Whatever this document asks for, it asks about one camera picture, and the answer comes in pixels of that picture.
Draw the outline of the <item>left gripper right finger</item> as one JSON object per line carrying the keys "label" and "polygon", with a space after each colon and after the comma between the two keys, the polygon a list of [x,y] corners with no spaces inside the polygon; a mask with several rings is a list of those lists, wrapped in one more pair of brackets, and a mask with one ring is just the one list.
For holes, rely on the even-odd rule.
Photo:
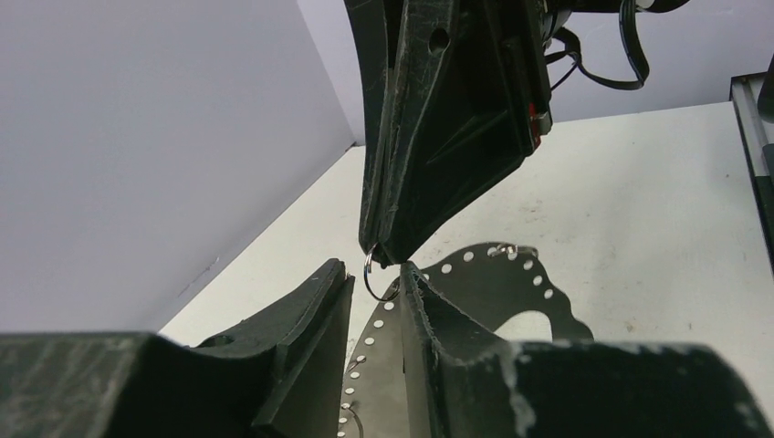
{"label": "left gripper right finger", "polygon": [[[400,278],[419,282],[414,264]],[[513,412],[510,437],[770,437],[737,373],[696,344],[555,340],[526,312],[497,329],[497,360]]]}

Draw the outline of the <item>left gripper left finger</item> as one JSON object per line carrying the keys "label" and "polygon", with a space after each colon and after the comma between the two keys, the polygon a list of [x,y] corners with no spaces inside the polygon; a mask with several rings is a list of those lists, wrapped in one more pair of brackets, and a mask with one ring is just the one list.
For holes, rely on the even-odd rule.
{"label": "left gripper left finger", "polygon": [[354,280],[338,259],[195,347],[149,332],[5,334],[4,437],[332,437]]}

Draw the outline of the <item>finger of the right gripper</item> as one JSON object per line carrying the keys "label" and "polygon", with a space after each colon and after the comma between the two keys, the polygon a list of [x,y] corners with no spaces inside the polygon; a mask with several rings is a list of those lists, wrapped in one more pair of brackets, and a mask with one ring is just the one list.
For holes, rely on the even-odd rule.
{"label": "finger of the right gripper", "polygon": [[371,151],[371,256],[407,261],[551,127],[544,1],[392,4]]}
{"label": "finger of the right gripper", "polygon": [[377,255],[409,255],[411,236],[399,229],[392,236],[382,233],[381,197],[382,152],[379,151],[384,101],[390,94],[390,75],[394,69],[405,16],[404,1],[346,1],[344,3],[356,47],[361,74],[364,118],[365,161],[361,191],[359,243],[367,253],[375,245]]}

